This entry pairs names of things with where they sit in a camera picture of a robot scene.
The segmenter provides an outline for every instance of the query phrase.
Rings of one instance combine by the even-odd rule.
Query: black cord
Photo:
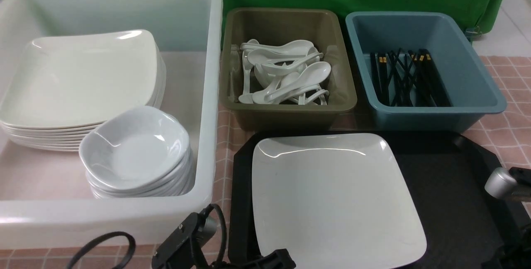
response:
[[[225,217],[223,216],[223,211],[218,204],[208,205],[205,209],[201,211],[200,214],[201,216],[203,216],[203,218],[208,218],[212,210],[216,210],[216,213],[218,214],[218,217],[219,217],[220,226],[222,227],[222,244],[219,248],[218,257],[216,258],[216,261],[214,261],[214,263],[212,263],[210,267],[212,269],[220,269],[222,266],[223,267],[226,266],[226,263],[223,261],[223,256],[225,254],[225,249],[227,247],[227,224],[225,223]],[[200,269],[198,265],[199,262],[197,261],[197,256],[194,254],[193,247],[191,247],[191,252],[192,252],[192,259],[194,261],[194,265],[198,269]]]
[[[105,235],[101,235],[100,237],[97,237],[93,239],[91,242],[88,242],[85,244],[85,246],[81,247],[81,249],[74,254],[70,262],[68,262],[68,265],[66,265],[66,269],[72,269],[74,265],[83,257],[87,252],[91,251],[93,248],[101,244],[102,242],[109,240],[114,237],[124,236],[127,238],[127,241],[129,241],[129,248],[127,248],[127,252],[125,253],[124,258],[122,261],[114,266],[111,269],[123,269],[125,268],[125,265],[131,261],[131,258],[133,257],[134,251],[136,249],[136,242],[133,238],[133,236],[129,235],[125,232],[112,232]]]

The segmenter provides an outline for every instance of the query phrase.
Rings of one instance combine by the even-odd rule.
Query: black tray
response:
[[[260,252],[254,230],[251,167],[256,144],[271,137],[340,133],[367,132],[258,133],[234,155],[228,243],[232,263],[246,263],[271,253]],[[369,133],[389,143],[426,234],[424,256],[403,268],[479,269],[497,248],[520,241],[521,228],[531,223],[522,203],[494,199],[484,190],[491,172],[501,166],[496,155],[458,133]]]

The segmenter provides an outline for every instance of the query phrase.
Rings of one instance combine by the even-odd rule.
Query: chopsticks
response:
[[[370,71],[374,91],[382,104],[390,107],[452,106],[436,63],[424,48],[418,53],[412,50],[406,53],[401,48],[397,53],[371,53]],[[391,81],[394,93],[390,90]]]

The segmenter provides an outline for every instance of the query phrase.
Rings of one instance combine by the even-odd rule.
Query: square white plate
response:
[[[18,128],[106,121],[150,102],[157,61],[157,45],[145,30],[37,38],[22,54],[0,121]]]
[[[389,269],[426,251],[406,182],[378,135],[264,139],[252,195],[260,252],[286,248],[300,268]]]

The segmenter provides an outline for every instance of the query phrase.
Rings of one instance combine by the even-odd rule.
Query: white ceramic spoon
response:
[[[244,50],[241,54],[241,64],[243,66],[243,95],[249,93],[251,85],[251,70],[253,69],[253,64],[249,63],[248,55],[251,50]]]
[[[272,52],[270,50],[259,48],[251,51],[249,53],[248,59],[249,62],[254,64],[265,64],[265,63],[282,63],[282,62],[291,62],[297,59],[303,58],[306,55],[289,55],[289,54],[280,54]]]
[[[299,78],[299,76],[300,75],[298,74],[298,72],[292,72],[292,73],[284,76],[284,78],[280,82],[280,87],[285,87],[288,84],[293,83],[294,81],[297,80],[297,78]],[[297,104],[299,104],[299,105],[304,105],[305,102],[306,102],[306,93],[300,95],[299,98],[297,99]]]
[[[262,69],[261,64],[254,64],[254,76],[256,76],[256,80],[260,83],[260,86],[263,88],[267,88],[267,86],[273,81],[274,77],[269,76],[269,74],[265,73],[265,71]]]
[[[330,92],[328,92],[328,90],[325,90],[325,89],[319,90],[319,91],[315,92],[313,95],[311,95],[310,97],[308,97],[304,101],[304,104],[310,104],[315,99],[317,99],[317,97],[320,97],[321,105],[326,105],[326,100],[324,100],[324,95],[329,95],[329,94],[330,94]]]
[[[293,91],[287,93],[286,95],[284,95],[282,97],[279,97],[279,98],[275,99],[274,101],[272,101],[269,104],[280,104],[282,101],[289,100],[290,98],[296,100],[297,104],[298,104],[298,99],[295,99],[294,97],[299,97],[300,95],[305,94],[305,93],[307,93],[309,91],[317,91],[317,88],[315,87],[315,85],[298,88],[296,90],[293,90]]]
[[[278,86],[279,86],[281,81],[282,81],[282,76],[280,76],[280,75],[275,76],[275,78],[273,78],[273,81],[271,82],[271,84],[269,84],[269,86],[267,88],[264,88],[262,91],[258,91],[258,92],[252,93],[253,101],[254,101],[254,97],[263,99],[264,97],[268,96],[269,94],[275,92],[275,90],[278,88]]]
[[[291,65],[286,66],[278,66],[271,63],[262,64],[262,68],[264,71],[268,74],[273,75],[288,75],[294,71],[297,71],[298,67],[308,63],[309,61],[313,59],[321,59],[323,57],[323,54],[320,52],[314,52],[306,57],[300,58],[297,61],[294,61]]]
[[[330,75],[332,67],[327,62],[317,62],[309,65],[304,71],[300,74],[296,81],[288,84],[285,87],[279,88],[276,91],[271,93],[259,93],[256,92],[253,94],[254,103],[258,104],[271,104],[275,99],[283,97],[291,91],[297,90],[299,88],[304,88],[313,85],[318,85]]]
[[[247,44],[259,44],[258,40],[250,39],[247,41]],[[253,64],[249,63],[248,55],[251,50],[244,50],[241,53],[241,66],[243,67],[243,92],[238,97],[238,101],[241,103],[252,104],[253,99],[249,96],[250,85],[251,85],[251,70],[253,69]]]
[[[281,54],[305,56],[312,47],[313,43],[308,40],[295,40],[288,44],[284,44],[283,46],[266,46],[263,44],[250,44],[247,42],[241,44],[239,48],[241,50],[263,48]]]

